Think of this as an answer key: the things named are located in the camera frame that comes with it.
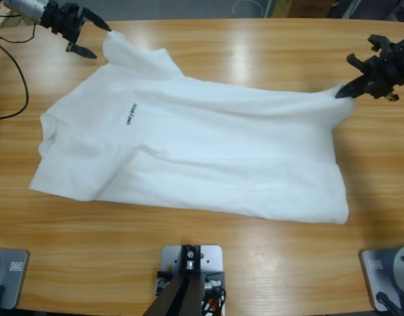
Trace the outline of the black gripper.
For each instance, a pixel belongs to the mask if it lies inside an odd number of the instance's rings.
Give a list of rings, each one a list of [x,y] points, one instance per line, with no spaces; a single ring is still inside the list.
[[[362,76],[345,84],[335,98],[357,98],[369,94],[375,99],[399,99],[393,87],[404,85],[404,42],[374,42],[372,50],[379,55],[365,61],[357,59],[353,53],[347,56],[347,62],[360,70]]]
[[[76,3],[65,3],[60,7],[56,1],[48,1],[45,5],[40,25],[44,28],[50,28],[54,34],[61,34],[68,41],[69,44],[66,52],[76,53],[87,59],[97,59],[95,53],[76,44],[84,24],[84,19],[88,19],[102,30],[111,31],[111,28],[103,18],[89,8],[81,8]]]

